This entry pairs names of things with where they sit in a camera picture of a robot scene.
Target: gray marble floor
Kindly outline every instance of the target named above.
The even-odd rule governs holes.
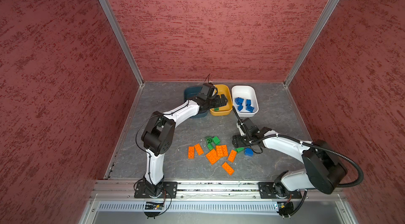
[[[146,171],[146,154],[135,144],[135,134],[139,126],[150,117],[152,112],[168,111],[183,103],[184,89],[194,86],[192,82],[147,82],[137,106],[130,130],[115,164],[111,178],[141,178]],[[252,121],[259,127],[267,126],[277,132],[305,139],[300,124],[288,100],[282,84],[225,83],[230,89],[234,85],[250,85],[256,91],[259,112]],[[238,134],[236,117],[233,113],[227,116],[212,116],[188,119],[175,130],[172,146],[166,152],[163,171],[165,179],[257,179],[273,180],[285,170],[296,170],[303,165],[276,150],[264,149],[262,154],[247,157],[243,152],[237,154],[230,166],[235,170],[232,176],[221,167],[226,158],[221,158],[211,165],[205,157],[208,148],[205,136],[217,135],[221,144],[233,149],[232,136]],[[140,135],[139,145],[143,147]],[[204,154],[195,153],[194,159],[188,159],[188,146],[200,143]]]

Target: lego brick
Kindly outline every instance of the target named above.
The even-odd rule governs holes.
[[[218,157],[224,157],[223,155],[222,155],[222,146],[221,145],[217,145],[216,146],[216,150],[217,150],[217,155],[218,155]]]
[[[233,161],[235,161],[235,157],[236,157],[236,154],[237,154],[238,152],[236,152],[235,150],[231,150],[230,151],[230,154],[229,154],[229,157],[228,157],[228,161],[230,161],[230,162],[233,162]]]
[[[235,170],[232,169],[231,166],[229,166],[229,164],[228,164],[227,162],[224,162],[224,164],[222,165],[222,167],[224,168],[224,170],[225,170],[226,172],[228,172],[228,174],[229,174],[230,176],[232,176],[232,174],[235,172]]]
[[[218,157],[228,156],[228,147],[226,145],[217,145],[217,155]]]
[[[211,165],[214,165],[214,163],[216,163],[220,159],[215,150],[211,150],[208,154],[205,155],[205,157],[209,160]]]
[[[241,99],[241,98],[235,98],[235,103],[236,103],[237,105],[242,105],[242,104],[243,104],[243,100],[244,100],[244,99]]]
[[[194,147],[188,147],[188,159],[194,159]]]
[[[222,152],[224,153],[224,157],[228,156],[228,147],[226,145],[222,145]]]
[[[218,145],[221,142],[218,136],[215,136],[214,138],[212,138],[212,140],[214,141],[215,145]]]
[[[252,107],[252,106],[246,106],[246,110],[248,110],[248,111],[250,111],[250,112],[253,112],[254,107]]]
[[[245,155],[246,156],[253,156],[253,151],[250,148],[245,149]]]
[[[238,147],[237,149],[235,149],[236,150],[236,152],[241,152],[241,151],[243,151],[245,148],[244,147]]]
[[[207,147],[208,147],[209,150],[213,150],[213,149],[214,149],[214,147],[212,146],[211,143],[207,143]]]
[[[211,136],[207,136],[205,137],[205,140],[207,141],[207,147],[209,150],[213,150],[214,147],[211,145],[211,143],[213,143],[214,141],[212,140]]]
[[[197,154],[198,154],[199,156],[204,153],[203,149],[202,149],[201,146],[200,146],[200,143],[195,144],[195,145],[194,145],[194,148],[196,149]]]
[[[214,142],[214,141],[212,140],[212,137],[211,137],[211,136],[205,137],[205,140],[207,141],[207,144]]]

